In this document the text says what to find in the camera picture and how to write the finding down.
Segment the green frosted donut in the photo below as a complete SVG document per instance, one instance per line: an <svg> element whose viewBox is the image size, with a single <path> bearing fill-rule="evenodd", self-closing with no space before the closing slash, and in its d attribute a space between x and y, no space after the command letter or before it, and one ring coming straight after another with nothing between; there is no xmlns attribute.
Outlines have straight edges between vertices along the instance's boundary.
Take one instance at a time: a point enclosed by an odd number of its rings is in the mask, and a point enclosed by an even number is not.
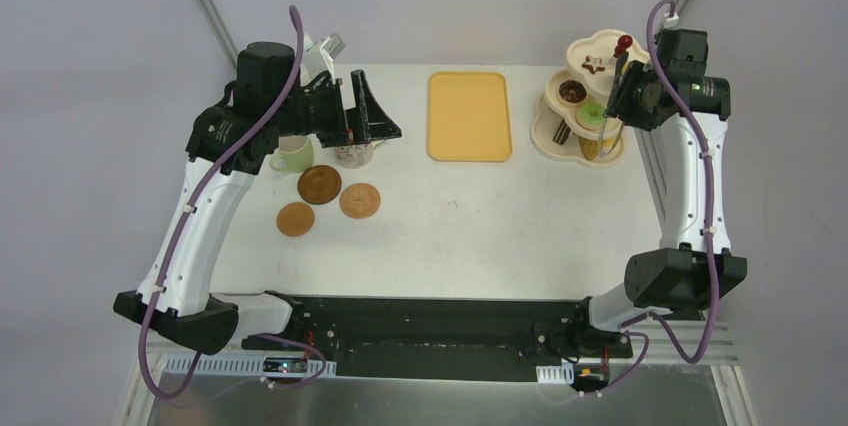
<svg viewBox="0 0 848 426"><path fill-rule="evenodd" d="M585 102L581 104L575 118L577 123L586 130L597 131L605 126L605 107L597 102Z"/></svg>

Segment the star-shaped chocolate cookie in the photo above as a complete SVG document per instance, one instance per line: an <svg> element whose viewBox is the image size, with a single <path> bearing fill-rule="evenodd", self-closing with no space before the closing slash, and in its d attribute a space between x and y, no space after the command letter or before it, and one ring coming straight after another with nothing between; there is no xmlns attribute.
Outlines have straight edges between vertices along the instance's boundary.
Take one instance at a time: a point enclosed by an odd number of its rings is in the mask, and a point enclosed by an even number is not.
<svg viewBox="0 0 848 426"><path fill-rule="evenodd" d="M591 55L585 56L581 67L587 70L591 75L595 75L597 73L607 70L607 67L604 64L604 60L601 57L594 57Z"/></svg>

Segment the chocolate sprinkled donut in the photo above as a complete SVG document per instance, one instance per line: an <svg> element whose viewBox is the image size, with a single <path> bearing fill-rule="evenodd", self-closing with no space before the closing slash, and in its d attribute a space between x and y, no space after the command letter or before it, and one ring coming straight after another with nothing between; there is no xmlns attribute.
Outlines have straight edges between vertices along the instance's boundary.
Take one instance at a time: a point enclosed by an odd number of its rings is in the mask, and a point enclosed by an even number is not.
<svg viewBox="0 0 848 426"><path fill-rule="evenodd" d="M561 103L570 105L580 104L588 96L585 86L573 79L561 82L558 86L557 93Z"/></svg>

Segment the light woven round coaster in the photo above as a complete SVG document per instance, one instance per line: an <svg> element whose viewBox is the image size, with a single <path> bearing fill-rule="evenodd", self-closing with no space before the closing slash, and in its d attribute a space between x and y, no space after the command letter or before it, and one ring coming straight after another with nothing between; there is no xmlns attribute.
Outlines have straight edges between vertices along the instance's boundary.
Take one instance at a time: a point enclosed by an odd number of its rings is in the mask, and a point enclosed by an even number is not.
<svg viewBox="0 0 848 426"><path fill-rule="evenodd" d="M345 188L339 197L342 213L352 219L373 216L380 208L381 196L378 189L368 183L355 183Z"/></svg>

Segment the chocolate cake slice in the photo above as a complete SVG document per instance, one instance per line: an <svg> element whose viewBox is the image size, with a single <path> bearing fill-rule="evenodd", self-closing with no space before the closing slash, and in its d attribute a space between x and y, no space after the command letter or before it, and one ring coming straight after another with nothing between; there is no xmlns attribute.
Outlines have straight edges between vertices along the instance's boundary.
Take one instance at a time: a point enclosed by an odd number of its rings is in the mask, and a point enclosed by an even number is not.
<svg viewBox="0 0 848 426"><path fill-rule="evenodd" d="M557 145L564 145L569 139L571 133L572 130L569 127L568 123L564 119L562 119L559 122L557 129L555 130L552 136L552 141Z"/></svg>

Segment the metal tongs with black tips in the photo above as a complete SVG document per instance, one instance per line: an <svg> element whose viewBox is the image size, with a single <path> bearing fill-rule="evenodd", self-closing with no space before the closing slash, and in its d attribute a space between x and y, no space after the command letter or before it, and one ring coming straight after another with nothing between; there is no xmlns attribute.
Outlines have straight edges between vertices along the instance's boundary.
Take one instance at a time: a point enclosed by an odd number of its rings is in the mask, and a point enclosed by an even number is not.
<svg viewBox="0 0 848 426"><path fill-rule="evenodd" d="M604 112L603 112L603 123L602 123L600 130L599 130L599 136L598 136L598 139L597 139L597 142L596 142L596 146L597 146L597 149L598 149L598 158L605 158L610 153L612 153L615 150L615 148L617 147L617 145L619 144L619 142L622 138L622 135L623 135L623 130L619 129L618 133L615 136L615 139L614 139L612 145L609 148L604 147L604 143L606 141L606 139L605 139L606 125L607 125L607 122L612 119L612 116L611 116L611 113L610 113L610 108L613 104L613 100L616 98L617 91L619 89L619 86L622 82L622 78L624 76L625 70L627 68L628 60L629 60L629 52L627 50L622 50L616 56L614 78L613 78L613 82L612 82L612 85L611 85L610 95L609 95L609 98L608 98L608 101L607 101L607 106L605 107Z"/></svg>

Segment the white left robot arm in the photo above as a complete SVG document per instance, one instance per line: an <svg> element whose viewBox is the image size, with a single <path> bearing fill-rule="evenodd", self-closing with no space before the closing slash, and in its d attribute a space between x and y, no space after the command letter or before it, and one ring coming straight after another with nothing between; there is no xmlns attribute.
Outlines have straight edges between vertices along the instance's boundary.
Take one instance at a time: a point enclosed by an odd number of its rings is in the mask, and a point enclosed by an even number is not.
<svg viewBox="0 0 848 426"><path fill-rule="evenodd" d="M282 137L315 136L325 148L399 138L362 70L350 75L353 105L329 62L306 69L305 52L254 42L237 58L223 98L195 119L179 203L166 239L140 285L119 293L116 314L203 355L265 334L297 348L305 324L284 295L212 294L211 279L238 206Z"/></svg>

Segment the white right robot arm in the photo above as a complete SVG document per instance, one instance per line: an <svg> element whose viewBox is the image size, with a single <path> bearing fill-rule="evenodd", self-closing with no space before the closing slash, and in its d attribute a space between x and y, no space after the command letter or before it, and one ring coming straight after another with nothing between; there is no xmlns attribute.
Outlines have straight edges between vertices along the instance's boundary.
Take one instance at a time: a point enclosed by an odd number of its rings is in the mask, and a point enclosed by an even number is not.
<svg viewBox="0 0 848 426"><path fill-rule="evenodd" d="M655 57L621 75L612 115L634 128L661 226L659 246L632 256L621 284L587 300L587 318L567 330L583 356L642 314L703 311L739 285L747 261L732 254L724 222L722 153L730 84L706 73L704 31L663 30Z"/></svg>

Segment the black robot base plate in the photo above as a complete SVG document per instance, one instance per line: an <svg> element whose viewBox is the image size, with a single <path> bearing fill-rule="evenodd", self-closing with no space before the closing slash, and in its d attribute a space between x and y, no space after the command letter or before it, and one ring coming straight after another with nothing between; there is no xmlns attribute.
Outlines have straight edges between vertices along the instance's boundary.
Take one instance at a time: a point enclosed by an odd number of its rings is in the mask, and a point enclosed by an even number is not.
<svg viewBox="0 0 848 426"><path fill-rule="evenodd" d="M344 377L531 382L539 366L631 359L588 325L583 301L296 296L280 337L306 341Z"/></svg>

